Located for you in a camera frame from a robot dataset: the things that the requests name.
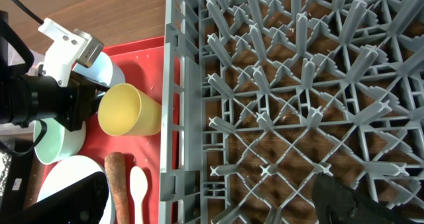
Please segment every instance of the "carrot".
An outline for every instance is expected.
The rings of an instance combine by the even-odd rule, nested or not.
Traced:
[[[105,158],[106,177],[109,181],[118,224],[129,224],[130,215],[127,195],[127,177],[125,176],[125,157],[120,152],[113,152]]]

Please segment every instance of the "white bowl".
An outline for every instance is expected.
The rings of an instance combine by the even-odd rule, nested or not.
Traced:
[[[98,171],[105,172],[102,166],[86,156],[75,155],[59,162],[47,175],[41,186],[37,202]],[[115,223],[115,205],[110,188],[105,210],[99,223]]]
[[[125,83],[122,70],[104,52],[99,54],[91,67],[76,64],[73,71],[107,87]]]

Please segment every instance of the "red tray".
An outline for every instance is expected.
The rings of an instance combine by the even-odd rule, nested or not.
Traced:
[[[107,47],[108,54],[124,72],[126,82],[133,84],[155,101],[162,104],[162,80],[164,72],[164,37],[150,38]],[[180,62],[175,61],[174,81],[179,83]],[[180,103],[174,99],[174,122],[179,119]],[[160,133],[150,137],[111,137],[100,128],[97,115],[87,121],[87,135],[78,154],[88,156],[104,166],[105,157],[111,152],[125,154],[127,165],[127,191],[130,220],[134,223],[134,202],[129,192],[129,174],[133,166],[141,167],[148,179],[148,191],[143,201],[145,223],[158,222],[160,178]],[[47,165],[43,181],[56,164]]]

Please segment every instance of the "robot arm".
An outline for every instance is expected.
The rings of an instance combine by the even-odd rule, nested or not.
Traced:
[[[44,58],[43,75],[54,78],[60,87],[68,86],[75,62],[89,68],[104,47],[90,34],[78,29],[72,33],[49,18],[38,31],[53,40]]]

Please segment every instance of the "white cup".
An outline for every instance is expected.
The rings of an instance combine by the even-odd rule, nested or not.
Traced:
[[[76,64],[73,71],[107,87],[125,83],[122,70],[104,52],[99,54],[91,67]]]
[[[78,131],[69,131],[53,118],[43,119],[47,124],[47,132],[38,145],[35,154],[43,164],[52,164],[67,157],[77,154],[85,140],[85,122]],[[35,140],[41,131],[39,121],[34,125]]]

